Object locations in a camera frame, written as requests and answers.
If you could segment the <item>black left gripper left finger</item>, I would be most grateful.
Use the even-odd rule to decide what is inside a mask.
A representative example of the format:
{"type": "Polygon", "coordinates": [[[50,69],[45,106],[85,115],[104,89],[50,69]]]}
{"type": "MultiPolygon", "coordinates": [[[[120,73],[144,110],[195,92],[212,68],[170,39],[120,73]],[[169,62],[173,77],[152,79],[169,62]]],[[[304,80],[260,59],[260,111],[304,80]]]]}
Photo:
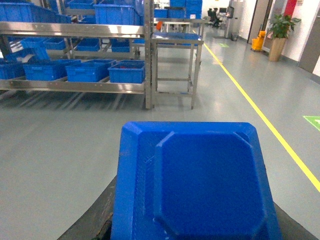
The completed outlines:
{"type": "Polygon", "coordinates": [[[114,177],[89,209],[60,240],[109,240],[111,238],[117,178],[114,177]]]}

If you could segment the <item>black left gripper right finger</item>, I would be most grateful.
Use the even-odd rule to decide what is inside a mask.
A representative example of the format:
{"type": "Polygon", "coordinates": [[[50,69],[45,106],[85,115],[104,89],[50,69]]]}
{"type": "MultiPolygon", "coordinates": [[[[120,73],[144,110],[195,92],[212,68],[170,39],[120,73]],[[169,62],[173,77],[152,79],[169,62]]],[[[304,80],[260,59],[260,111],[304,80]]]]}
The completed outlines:
{"type": "Polygon", "coordinates": [[[274,207],[284,240],[318,240],[311,232],[305,229],[296,220],[290,217],[283,209],[281,209],[275,202],[274,207]]]}

